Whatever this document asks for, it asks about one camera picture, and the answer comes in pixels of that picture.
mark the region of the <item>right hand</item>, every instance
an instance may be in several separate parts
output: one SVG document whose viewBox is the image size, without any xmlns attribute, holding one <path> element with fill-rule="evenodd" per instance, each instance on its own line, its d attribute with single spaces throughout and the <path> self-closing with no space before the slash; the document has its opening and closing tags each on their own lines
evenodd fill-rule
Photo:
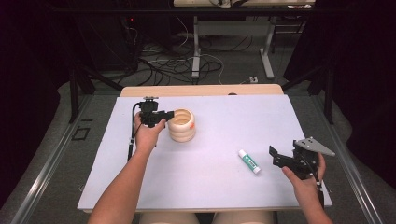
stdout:
<svg viewBox="0 0 396 224">
<path fill-rule="evenodd" d="M 151 153 L 157 144 L 158 135 L 165 128 L 165 119 L 155 127 L 149 128 L 140 121 L 140 113 L 134 115 L 134 131 L 136 132 L 136 152 Z"/>
<path fill-rule="evenodd" d="M 318 153 L 318 179 L 321 182 L 326 170 L 326 162 L 322 154 Z M 305 209 L 309 209 L 313 205 L 320 204 L 318 197 L 317 181 L 313 176 L 308 179 L 301 180 L 297 175 L 289 169 L 289 167 L 282 167 L 283 174 L 288 178 L 294 187 L 294 194 L 299 205 Z"/>
</svg>

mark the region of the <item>glue stick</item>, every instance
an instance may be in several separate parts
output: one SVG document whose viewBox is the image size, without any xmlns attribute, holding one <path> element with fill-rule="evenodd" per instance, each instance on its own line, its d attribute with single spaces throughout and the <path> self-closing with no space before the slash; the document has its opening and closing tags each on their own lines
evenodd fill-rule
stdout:
<svg viewBox="0 0 396 224">
<path fill-rule="evenodd" d="M 250 168 L 251 171 L 253 171 L 254 174 L 257 174 L 261 169 L 257 165 L 257 163 L 250 158 L 250 156 L 246 153 L 245 150 L 240 150 L 238 152 L 239 157 L 245 162 L 245 164 Z"/>
</svg>

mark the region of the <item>finger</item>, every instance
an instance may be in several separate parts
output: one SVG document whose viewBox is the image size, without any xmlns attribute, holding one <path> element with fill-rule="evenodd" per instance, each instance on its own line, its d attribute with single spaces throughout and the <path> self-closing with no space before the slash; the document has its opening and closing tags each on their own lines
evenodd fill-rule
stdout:
<svg viewBox="0 0 396 224">
<path fill-rule="evenodd" d="M 323 155 L 319 152 L 318 152 L 318 162 L 319 162 L 318 178 L 319 180 L 322 180 L 324 176 L 324 172 L 326 170 L 326 161 L 324 160 Z"/>
<path fill-rule="evenodd" d="M 282 172 L 295 188 L 301 184 L 301 179 L 289 167 L 282 167 Z"/>
<path fill-rule="evenodd" d="M 163 128 L 165 127 L 165 123 L 166 123 L 166 119 L 161 119 L 160 122 L 158 122 L 158 124 L 155 125 L 155 129 L 158 133 L 163 130 Z"/>
</svg>

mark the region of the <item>white table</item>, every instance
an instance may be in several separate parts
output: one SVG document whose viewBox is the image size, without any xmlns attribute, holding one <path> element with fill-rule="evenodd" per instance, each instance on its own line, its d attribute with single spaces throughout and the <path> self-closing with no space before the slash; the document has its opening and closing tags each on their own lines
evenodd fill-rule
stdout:
<svg viewBox="0 0 396 224">
<path fill-rule="evenodd" d="M 304 138 L 288 96 L 195 95 L 157 100 L 160 110 L 184 107 L 192 111 L 197 133 L 190 142 L 177 143 L 167 129 L 161 132 L 148 161 L 137 212 L 297 208 L 289 180 L 268 153 L 271 145 L 292 156 L 292 140 Z M 141 97 L 118 98 L 78 209 L 90 212 L 127 162 L 132 106 L 140 101 Z M 258 175 L 238 157 L 240 149 L 260 165 Z M 325 205 L 332 205 L 327 191 L 324 195 Z"/>
<path fill-rule="evenodd" d="M 315 0 L 249 0 L 243 7 L 276 7 L 314 5 Z M 215 7 L 209 0 L 174 0 L 175 7 Z M 192 78 L 199 77 L 200 55 L 199 35 L 255 35 L 265 36 L 264 48 L 260 49 L 262 64 L 267 78 L 274 78 L 274 72 L 268 52 L 276 26 L 276 17 L 270 21 L 199 21 L 194 17 L 194 59 L 192 62 Z"/>
</svg>

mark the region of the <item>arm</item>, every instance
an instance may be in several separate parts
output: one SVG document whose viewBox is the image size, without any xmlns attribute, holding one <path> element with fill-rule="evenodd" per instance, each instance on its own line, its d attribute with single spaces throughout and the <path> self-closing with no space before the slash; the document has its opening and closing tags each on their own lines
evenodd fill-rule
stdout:
<svg viewBox="0 0 396 224">
<path fill-rule="evenodd" d="M 139 115 L 134 116 L 136 151 L 116 178 L 107 187 L 93 208 L 89 223 L 131 223 L 137 206 L 143 176 L 165 119 L 153 128 L 141 125 Z"/>
<path fill-rule="evenodd" d="M 326 162 L 320 153 L 318 153 L 318 158 L 318 178 L 321 181 L 326 170 Z M 309 179 L 301 180 L 287 166 L 284 166 L 282 168 L 282 171 L 293 185 L 294 194 L 297 198 L 299 205 L 303 209 L 304 215 L 308 223 L 332 223 L 332 221 L 326 215 L 320 204 L 315 178 L 312 176 Z"/>
</svg>

